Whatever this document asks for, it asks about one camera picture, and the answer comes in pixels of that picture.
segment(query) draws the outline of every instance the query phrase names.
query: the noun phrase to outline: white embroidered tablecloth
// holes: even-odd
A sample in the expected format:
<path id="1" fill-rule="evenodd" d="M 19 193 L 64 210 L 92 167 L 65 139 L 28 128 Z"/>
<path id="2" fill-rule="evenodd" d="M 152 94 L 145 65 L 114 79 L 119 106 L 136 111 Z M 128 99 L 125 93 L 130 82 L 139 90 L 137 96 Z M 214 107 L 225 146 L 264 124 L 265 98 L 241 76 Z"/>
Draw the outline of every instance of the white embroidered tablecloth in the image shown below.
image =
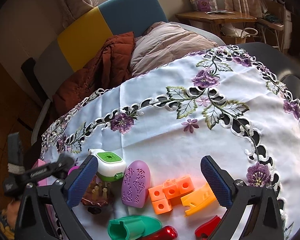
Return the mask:
<path id="1" fill-rule="evenodd" d="M 300 101 L 236 46 L 191 53 L 110 91 L 94 92 L 45 132 L 41 158 L 53 162 L 65 151 L 80 164 L 89 148 L 113 151 L 127 165 L 145 161 L 152 186 L 190 174 L 200 188 L 205 183 L 200 160 L 211 155 L 234 179 L 274 185 L 285 239 L 300 227 Z M 256 180 L 257 169 L 263 175 Z M 90 214 L 82 204 L 73 208 L 93 239 L 110 239 L 109 219 L 142 214 L 175 227 L 180 240 L 195 240 L 199 225 L 225 212 L 215 202 L 190 217 L 184 217 L 188 208 L 182 205 L 155 215 L 150 200 L 142 209 L 124 206 L 120 183 L 112 184 L 114 205 L 101 214 Z"/>

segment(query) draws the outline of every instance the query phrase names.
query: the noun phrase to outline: metal bolt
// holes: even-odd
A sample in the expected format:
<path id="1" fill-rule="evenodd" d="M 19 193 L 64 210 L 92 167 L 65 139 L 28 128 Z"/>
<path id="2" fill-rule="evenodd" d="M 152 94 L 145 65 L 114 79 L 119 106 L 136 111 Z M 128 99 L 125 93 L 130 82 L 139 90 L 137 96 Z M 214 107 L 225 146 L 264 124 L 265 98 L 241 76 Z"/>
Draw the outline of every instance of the metal bolt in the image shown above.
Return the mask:
<path id="1" fill-rule="evenodd" d="M 235 180 L 235 184 L 236 184 L 237 186 L 242 187 L 245 183 L 244 183 L 241 179 L 236 179 L 236 180 Z"/>
<path id="2" fill-rule="evenodd" d="M 272 185 L 271 185 L 270 183 L 266 183 L 265 186 L 266 186 L 267 189 L 272 189 L 272 188 L 273 188 Z"/>
<path id="3" fill-rule="evenodd" d="M 55 181 L 55 184 L 58 185 L 58 186 L 61 186 L 63 184 L 63 179 L 57 179 Z"/>

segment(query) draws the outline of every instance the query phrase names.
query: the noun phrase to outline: black leather seat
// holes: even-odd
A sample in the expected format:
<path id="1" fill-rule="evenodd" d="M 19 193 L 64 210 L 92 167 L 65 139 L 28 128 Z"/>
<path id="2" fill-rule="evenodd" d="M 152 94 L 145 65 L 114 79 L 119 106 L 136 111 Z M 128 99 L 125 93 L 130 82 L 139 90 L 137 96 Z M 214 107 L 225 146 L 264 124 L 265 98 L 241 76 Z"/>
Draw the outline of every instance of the black leather seat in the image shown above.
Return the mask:
<path id="1" fill-rule="evenodd" d="M 294 98 L 300 99 L 300 66 L 277 49 L 261 42 L 239 44 L 249 55 L 255 56 L 277 78 L 286 84 Z"/>

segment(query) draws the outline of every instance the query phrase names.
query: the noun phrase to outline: white and green device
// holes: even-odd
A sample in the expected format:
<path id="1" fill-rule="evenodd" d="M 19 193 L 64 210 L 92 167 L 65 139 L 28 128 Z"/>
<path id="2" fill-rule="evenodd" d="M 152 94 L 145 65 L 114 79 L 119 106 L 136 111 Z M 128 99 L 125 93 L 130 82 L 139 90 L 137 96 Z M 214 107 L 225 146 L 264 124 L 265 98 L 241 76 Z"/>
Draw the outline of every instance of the white and green device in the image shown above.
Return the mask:
<path id="1" fill-rule="evenodd" d="M 127 164 L 119 155 L 102 149 L 90 149 L 89 155 L 97 157 L 99 162 L 97 176 L 102 181 L 112 182 L 124 176 Z"/>

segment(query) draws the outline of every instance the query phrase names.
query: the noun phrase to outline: wooden side table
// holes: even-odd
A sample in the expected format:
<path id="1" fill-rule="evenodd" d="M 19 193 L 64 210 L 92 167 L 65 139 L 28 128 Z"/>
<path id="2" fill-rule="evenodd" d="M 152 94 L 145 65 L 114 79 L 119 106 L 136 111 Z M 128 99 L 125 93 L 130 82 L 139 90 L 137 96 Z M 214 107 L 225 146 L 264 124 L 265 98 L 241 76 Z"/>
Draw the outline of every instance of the wooden side table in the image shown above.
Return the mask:
<path id="1" fill-rule="evenodd" d="M 222 23 L 245 23 L 245 22 L 255 22 L 256 17 L 250 16 L 248 14 L 234 12 L 234 14 L 206 14 L 201 11 L 193 11 L 186 13 L 176 14 L 177 19 L 186 25 L 190 25 L 190 21 L 209 23 L 211 27 L 211 32 L 218 37 L 220 37 L 220 27 Z"/>

